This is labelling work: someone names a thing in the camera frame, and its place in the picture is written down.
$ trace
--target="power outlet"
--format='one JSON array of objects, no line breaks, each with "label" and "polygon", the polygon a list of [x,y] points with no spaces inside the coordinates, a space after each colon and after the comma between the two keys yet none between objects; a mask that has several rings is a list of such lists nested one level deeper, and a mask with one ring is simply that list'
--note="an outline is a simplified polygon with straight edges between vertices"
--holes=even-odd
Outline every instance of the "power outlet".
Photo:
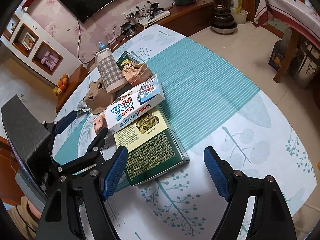
[{"label": "power outlet", "polygon": [[136,11],[140,11],[141,9],[147,10],[147,8],[149,8],[149,6],[150,6],[150,4],[147,3],[147,1],[143,1],[139,4],[136,4],[135,6],[130,8],[129,10],[126,10],[121,15],[124,19],[126,19],[127,17],[129,17],[129,14],[131,14],[131,13],[136,14]]}]

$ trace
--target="pink toy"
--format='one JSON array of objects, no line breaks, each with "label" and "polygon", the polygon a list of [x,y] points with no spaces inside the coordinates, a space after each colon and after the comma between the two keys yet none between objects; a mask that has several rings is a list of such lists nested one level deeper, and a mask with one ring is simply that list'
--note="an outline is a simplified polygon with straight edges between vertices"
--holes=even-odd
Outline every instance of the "pink toy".
[{"label": "pink toy", "polygon": [[43,57],[41,60],[41,64],[46,64],[50,70],[53,70],[53,68],[55,67],[54,63],[50,63],[47,59],[47,57]]},{"label": "pink toy", "polygon": [[59,61],[59,58],[52,55],[52,53],[50,51],[47,51],[45,56],[50,57],[55,64],[57,64],[57,62]]}]

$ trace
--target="black stacked pot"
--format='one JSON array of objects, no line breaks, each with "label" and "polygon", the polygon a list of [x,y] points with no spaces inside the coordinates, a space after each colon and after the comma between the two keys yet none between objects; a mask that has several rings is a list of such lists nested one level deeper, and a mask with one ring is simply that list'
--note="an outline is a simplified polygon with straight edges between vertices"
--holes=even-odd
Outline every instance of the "black stacked pot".
[{"label": "black stacked pot", "polygon": [[230,14],[231,10],[223,5],[217,5],[213,9],[213,16],[210,25],[219,33],[232,33],[238,24]]}]

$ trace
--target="blue gripper pad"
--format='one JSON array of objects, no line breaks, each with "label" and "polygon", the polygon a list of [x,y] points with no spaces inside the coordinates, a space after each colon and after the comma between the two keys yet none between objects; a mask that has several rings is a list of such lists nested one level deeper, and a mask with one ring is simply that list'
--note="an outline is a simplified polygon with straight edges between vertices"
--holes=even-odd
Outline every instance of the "blue gripper pad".
[{"label": "blue gripper pad", "polygon": [[208,148],[204,150],[203,158],[219,195],[229,202],[231,194],[228,189],[228,180]]},{"label": "blue gripper pad", "polygon": [[127,160],[128,150],[124,147],[104,180],[104,190],[102,192],[104,201],[115,193],[116,187],[118,186],[119,180],[127,164]]}]

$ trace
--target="screw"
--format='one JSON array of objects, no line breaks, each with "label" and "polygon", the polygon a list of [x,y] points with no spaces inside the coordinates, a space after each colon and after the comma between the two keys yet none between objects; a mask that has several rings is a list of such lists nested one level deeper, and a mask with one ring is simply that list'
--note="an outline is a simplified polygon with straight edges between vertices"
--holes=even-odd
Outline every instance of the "screw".
[{"label": "screw", "polygon": [[64,182],[65,180],[66,180],[66,176],[61,176],[59,179],[58,179],[58,181],[59,182]]},{"label": "screw", "polygon": [[97,171],[97,170],[90,171],[90,176],[92,176],[92,177],[95,177],[98,174],[99,174],[99,171]]},{"label": "screw", "polygon": [[273,182],[273,181],[275,181],[275,178],[271,175],[268,175],[267,180],[269,180],[270,182]]},{"label": "screw", "polygon": [[233,172],[237,177],[241,177],[242,176],[242,171],[240,171],[240,170],[235,170],[234,172]]}]

